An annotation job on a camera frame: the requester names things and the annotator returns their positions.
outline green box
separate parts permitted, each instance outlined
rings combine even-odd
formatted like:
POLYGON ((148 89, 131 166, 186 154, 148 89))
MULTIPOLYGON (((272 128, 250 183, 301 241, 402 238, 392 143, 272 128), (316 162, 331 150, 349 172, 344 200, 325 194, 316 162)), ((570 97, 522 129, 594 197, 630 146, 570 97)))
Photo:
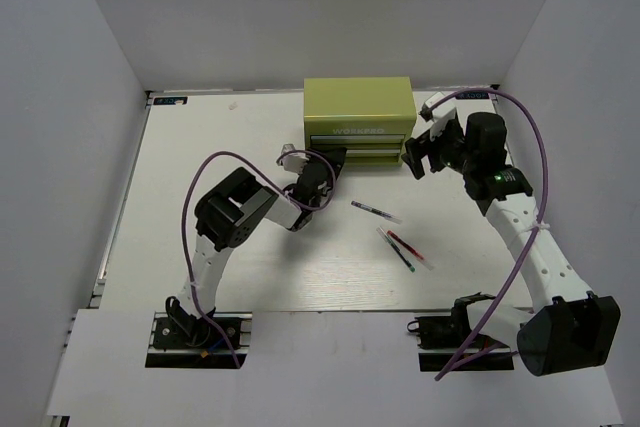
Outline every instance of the green box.
POLYGON ((397 164, 415 123, 408 77, 304 81, 307 149, 346 147, 348 164, 397 164))

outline white wall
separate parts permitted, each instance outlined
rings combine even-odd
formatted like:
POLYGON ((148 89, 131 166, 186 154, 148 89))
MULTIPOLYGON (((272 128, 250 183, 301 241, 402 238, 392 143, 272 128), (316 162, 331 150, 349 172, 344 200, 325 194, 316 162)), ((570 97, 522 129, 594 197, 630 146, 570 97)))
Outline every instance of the white wall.
MULTIPOLYGON (((622 308, 607 372, 632 426, 640 425, 639 38, 640 0, 547 0, 504 81, 548 146, 547 219, 563 250, 622 308)), ((501 112, 517 164, 539 173, 522 118, 505 104, 501 112)))
POLYGON ((97 0, 145 89, 499 82, 544 0, 97 0))
POLYGON ((30 427, 89 300, 145 96, 94 0, 0 12, 0 412, 30 427))

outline wall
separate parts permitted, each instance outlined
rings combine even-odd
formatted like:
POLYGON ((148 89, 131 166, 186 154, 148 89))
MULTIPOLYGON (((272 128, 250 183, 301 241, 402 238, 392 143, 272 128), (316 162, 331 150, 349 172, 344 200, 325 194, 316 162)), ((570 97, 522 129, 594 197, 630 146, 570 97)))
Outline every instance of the wall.
POLYGON ((94 0, 0 0, 0 412, 40 425, 145 96, 94 0))
POLYGON ((145 89, 503 79, 544 0, 97 0, 145 89))
MULTIPOLYGON (((640 0, 547 0, 503 85, 546 141, 557 239, 595 292, 622 308, 607 372, 631 426, 640 425, 639 32, 640 0)), ((529 129, 510 106, 500 110, 515 160, 539 180, 529 129)))

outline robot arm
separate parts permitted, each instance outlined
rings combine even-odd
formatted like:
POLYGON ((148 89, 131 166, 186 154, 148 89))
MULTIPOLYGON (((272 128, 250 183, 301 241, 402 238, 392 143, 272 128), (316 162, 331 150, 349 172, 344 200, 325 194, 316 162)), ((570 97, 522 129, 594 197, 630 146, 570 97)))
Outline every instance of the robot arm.
MULTIPOLYGON (((293 146, 287 145, 283 153, 292 149, 293 146)), ((331 164, 337 178, 344 165, 346 149, 323 152, 322 156, 331 164)), ((282 165, 299 174, 297 182, 284 191, 303 205, 318 207, 334 188, 326 165, 315 157, 291 155, 285 157, 282 165)), ((249 238, 262 219, 295 232, 311 220, 313 212, 301 209, 260 184, 240 167, 198 201, 195 215, 197 237, 192 258, 195 288, 202 311, 211 316, 218 285, 233 250, 249 238)), ((202 332, 209 331, 193 303, 189 278, 177 296, 167 299, 165 310, 188 339, 201 338, 202 332)))
MULTIPOLYGON (((463 132, 455 108, 443 106, 443 111, 438 119, 427 117, 435 120, 428 131, 407 141, 403 161, 416 179, 424 176, 423 157, 428 157, 432 172, 449 167, 461 173, 467 194, 516 259, 537 226, 537 208, 525 176, 506 164, 504 121, 497 114, 475 113, 463 132)), ((597 297, 563 255, 548 226, 538 227, 520 270, 533 313, 500 305, 481 333, 518 350, 534 375, 602 365, 620 309, 612 297, 597 297)), ((462 338, 478 325, 491 299, 472 295, 456 301, 452 320, 462 338)))

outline black label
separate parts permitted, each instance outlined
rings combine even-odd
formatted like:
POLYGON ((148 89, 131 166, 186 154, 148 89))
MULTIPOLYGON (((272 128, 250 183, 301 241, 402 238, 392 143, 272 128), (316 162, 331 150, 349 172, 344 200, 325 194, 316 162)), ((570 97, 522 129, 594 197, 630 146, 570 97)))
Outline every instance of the black label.
POLYGON ((458 100, 478 100, 488 98, 489 94, 486 92, 463 92, 462 94, 456 95, 456 99, 458 100))
POLYGON ((156 97, 153 99, 153 105, 182 105, 187 103, 187 97, 156 97))

